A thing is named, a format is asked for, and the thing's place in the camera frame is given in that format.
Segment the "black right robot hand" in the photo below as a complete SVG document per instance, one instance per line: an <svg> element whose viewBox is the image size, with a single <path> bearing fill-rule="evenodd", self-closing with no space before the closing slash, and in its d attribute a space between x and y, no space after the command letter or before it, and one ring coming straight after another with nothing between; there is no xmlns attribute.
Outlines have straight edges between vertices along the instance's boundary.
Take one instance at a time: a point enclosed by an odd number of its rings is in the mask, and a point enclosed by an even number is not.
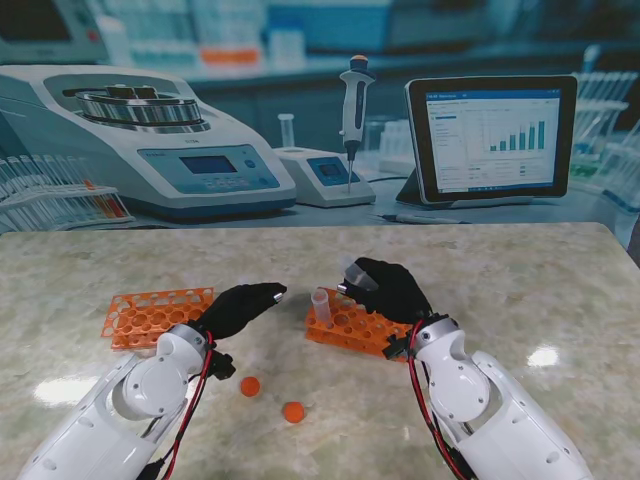
<svg viewBox="0 0 640 480"><path fill-rule="evenodd" d="M344 278L344 294L363 305L368 314L378 313L396 323L415 324L433 313L413 275L401 264L368 257L358 258L355 264L378 287L366 290Z"/></svg>

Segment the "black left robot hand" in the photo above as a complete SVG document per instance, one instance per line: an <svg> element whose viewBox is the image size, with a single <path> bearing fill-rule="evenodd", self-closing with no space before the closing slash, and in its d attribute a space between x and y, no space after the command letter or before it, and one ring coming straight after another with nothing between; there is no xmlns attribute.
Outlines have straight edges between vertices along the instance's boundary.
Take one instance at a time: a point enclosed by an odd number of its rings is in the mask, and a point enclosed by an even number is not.
<svg viewBox="0 0 640 480"><path fill-rule="evenodd" d="M190 326L206 339L232 337L276 305L286 292L287 287L277 282L237 285L219 294Z"/></svg>

